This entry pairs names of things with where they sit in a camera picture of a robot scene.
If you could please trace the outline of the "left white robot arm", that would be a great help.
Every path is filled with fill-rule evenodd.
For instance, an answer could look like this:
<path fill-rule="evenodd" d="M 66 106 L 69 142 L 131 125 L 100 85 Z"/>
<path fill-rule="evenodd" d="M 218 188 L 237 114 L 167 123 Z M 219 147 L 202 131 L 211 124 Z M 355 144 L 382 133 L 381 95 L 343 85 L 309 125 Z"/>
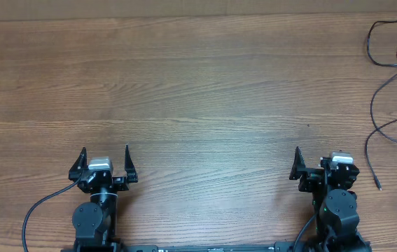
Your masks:
<path fill-rule="evenodd" d="M 128 191 L 129 184 L 138 181 L 128 147 L 125 148 L 124 170 L 124 176 L 114 176 L 111 158 L 94 157 L 88 161 L 85 148 L 69 170 L 69 180 L 90 196 L 72 216 L 76 230 L 74 251 L 125 250 L 116 237 L 118 192 Z"/>

